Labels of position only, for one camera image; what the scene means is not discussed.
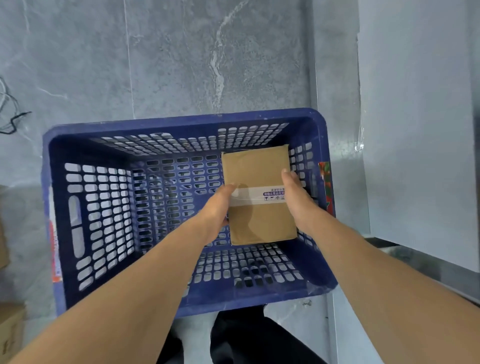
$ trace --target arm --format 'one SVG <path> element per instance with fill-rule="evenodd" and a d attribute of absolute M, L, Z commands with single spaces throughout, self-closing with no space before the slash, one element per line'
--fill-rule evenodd
<path fill-rule="evenodd" d="M 202 248 L 226 224 L 234 185 L 148 254 L 55 320 L 17 354 L 22 363 L 155 363 Z"/>
<path fill-rule="evenodd" d="M 282 179 L 298 228 L 314 238 L 386 364 L 480 363 L 480 309 L 320 209 L 294 172 Z"/>

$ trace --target blue plastic crate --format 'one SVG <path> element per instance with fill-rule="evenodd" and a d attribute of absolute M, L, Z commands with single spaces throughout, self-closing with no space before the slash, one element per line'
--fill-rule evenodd
<path fill-rule="evenodd" d="M 326 124 L 285 109 L 57 126 L 44 136 L 42 185 L 61 314 L 195 214 L 223 183 L 220 154 L 290 145 L 292 169 L 318 204 L 328 191 Z M 313 239 L 209 243 L 177 317 L 324 294 L 337 285 Z"/>

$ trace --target person's left arm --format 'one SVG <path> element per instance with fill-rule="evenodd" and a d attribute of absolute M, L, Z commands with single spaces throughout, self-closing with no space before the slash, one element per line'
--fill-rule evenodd
<path fill-rule="evenodd" d="M 12 364 L 155 363 L 203 247 L 226 224 L 234 185 L 55 320 Z"/>

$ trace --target cardboard box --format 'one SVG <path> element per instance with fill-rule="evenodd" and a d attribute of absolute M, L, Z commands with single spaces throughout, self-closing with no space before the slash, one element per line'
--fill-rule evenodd
<path fill-rule="evenodd" d="M 238 185 L 228 209 L 232 245 L 297 237 L 281 177 L 290 170 L 288 146 L 223 153 L 222 165 L 225 184 Z"/>
<path fill-rule="evenodd" d="M 0 219 L 0 269 L 6 267 L 9 262 L 10 261 L 8 259 L 7 244 L 5 241 L 5 235 L 3 234 L 3 226 Z"/>
<path fill-rule="evenodd" d="M 0 303 L 0 364 L 7 363 L 22 348 L 25 308 L 18 303 Z"/>

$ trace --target pant leg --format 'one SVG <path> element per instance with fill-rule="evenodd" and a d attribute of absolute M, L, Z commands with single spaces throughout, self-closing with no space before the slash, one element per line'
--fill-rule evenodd
<path fill-rule="evenodd" d="M 220 312 L 211 333 L 214 364 L 326 364 L 300 340 L 264 316 L 263 306 Z"/>
<path fill-rule="evenodd" d="M 183 364 L 183 345 L 171 332 L 167 335 L 156 364 Z"/>

